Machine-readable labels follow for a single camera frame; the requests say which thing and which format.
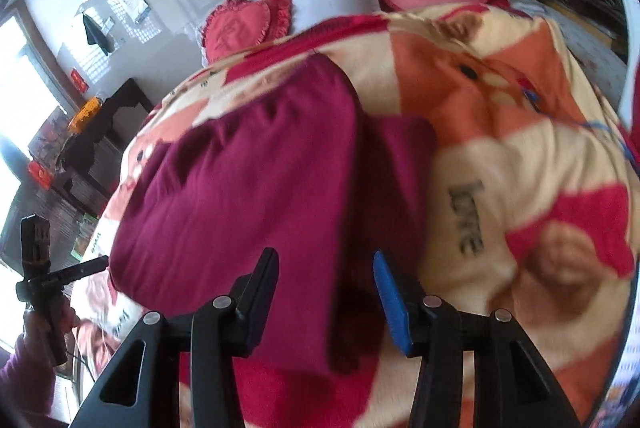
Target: purple cloth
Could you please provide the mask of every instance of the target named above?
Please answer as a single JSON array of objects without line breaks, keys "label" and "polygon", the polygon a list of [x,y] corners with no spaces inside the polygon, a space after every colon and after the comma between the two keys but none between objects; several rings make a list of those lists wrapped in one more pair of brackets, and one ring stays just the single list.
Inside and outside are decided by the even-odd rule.
[{"label": "purple cloth", "polygon": [[26,347],[22,335],[15,344],[15,354],[8,355],[1,350],[0,369],[2,393],[11,398],[15,407],[24,413],[46,416],[51,410],[56,375],[52,368],[34,361]]},{"label": "purple cloth", "polygon": [[412,267],[424,249],[434,146],[423,118],[366,116],[348,77],[314,55],[271,92],[156,146],[114,240],[114,285],[167,316],[192,312],[273,247],[280,279],[253,357],[327,374],[329,337],[353,334],[334,324],[350,316],[340,296],[368,292],[377,307],[373,252]]}]

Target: patterned blanket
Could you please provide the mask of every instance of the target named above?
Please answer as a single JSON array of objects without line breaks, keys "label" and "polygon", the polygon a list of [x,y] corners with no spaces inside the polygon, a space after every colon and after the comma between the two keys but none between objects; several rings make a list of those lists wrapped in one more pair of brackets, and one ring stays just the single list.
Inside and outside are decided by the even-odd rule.
[{"label": "patterned blanket", "polygon": [[[364,112],[423,116],[434,127],[418,278],[459,310],[511,310],[584,421],[618,349],[640,248],[640,183],[614,112],[553,21],[484,5],[346,17],[197,72],[127,148],[90,256],[111,253],[155,145],[273,90],[314,53],[342,69]],[[110,303],[88,305],[88,289],[100,286]],[[79,281],[72,305],[117,339],[143,312],[104,275]],[[251,359],[236,374],[249,426],[391,428],[408,418],[419,367],[385,335],[348,375]],[[463,427],[472,425],[473,372],[469,356]]]}]

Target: hand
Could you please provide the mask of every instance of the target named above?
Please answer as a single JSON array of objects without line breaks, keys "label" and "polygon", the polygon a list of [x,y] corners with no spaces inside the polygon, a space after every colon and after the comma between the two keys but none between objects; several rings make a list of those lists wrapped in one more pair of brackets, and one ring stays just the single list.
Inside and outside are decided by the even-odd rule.
[{"label": "hand", "polygon": [[[69,300],[65,297],[62,305],[62,314],[58,322],[58,328],[62,333],[71,332],[73,327],[77,327],[80,318],[76,315],[76,310],[69,305]],[[36,311],[24,312],[24,347],[33,361],[37,361],[46,366],[55,366],[50,360],[50,348],[47,343],[47,332],[50,330],[49,323]]]}]

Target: silver rivet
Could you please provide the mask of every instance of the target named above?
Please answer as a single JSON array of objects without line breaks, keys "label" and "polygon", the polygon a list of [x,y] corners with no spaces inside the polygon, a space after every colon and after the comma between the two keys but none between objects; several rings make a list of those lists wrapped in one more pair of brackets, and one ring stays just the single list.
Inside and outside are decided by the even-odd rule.
[{"label": "silver rivet", "polygon": [[422,300],[422,303],[425,305],[425,307],[428,307],[429,309],[435,309],[442,305],[442,300],[437,296],[430,294],[424,297],[424,300]]},{"label": "silver rivet", "polygon": [[151,311],[145,314],[145,317],[142,318],[142,321],[145,322],[147,325],[155,325],[160,321],[160,313],[157,313],[156,311]]},{"label": "silver rivet", "polygon": [[213,306],[216,309],[226,309],[231,305],[231,298],[229,296],[218,296],[213,300]]},{"label": "silver rivet", "polygon": [[511,321],[511,313],[507,309],[498,309],[495,313],[495,319],[499,322],[510,322]]}]

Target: blue gripper pad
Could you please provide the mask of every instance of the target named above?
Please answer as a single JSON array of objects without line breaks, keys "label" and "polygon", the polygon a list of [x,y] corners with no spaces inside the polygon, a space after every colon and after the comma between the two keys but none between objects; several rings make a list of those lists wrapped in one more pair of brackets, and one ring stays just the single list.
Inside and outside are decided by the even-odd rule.
[{"label": "blue gripper pad", "polygon": [[382,251],[377,251],[373,256],[373,278],[376,281],[382,308],[385,310],[391,338],[396,347],[405,356],[408,356],[412,347],[409,334],[409,313],[404,306],[404,301]]}]

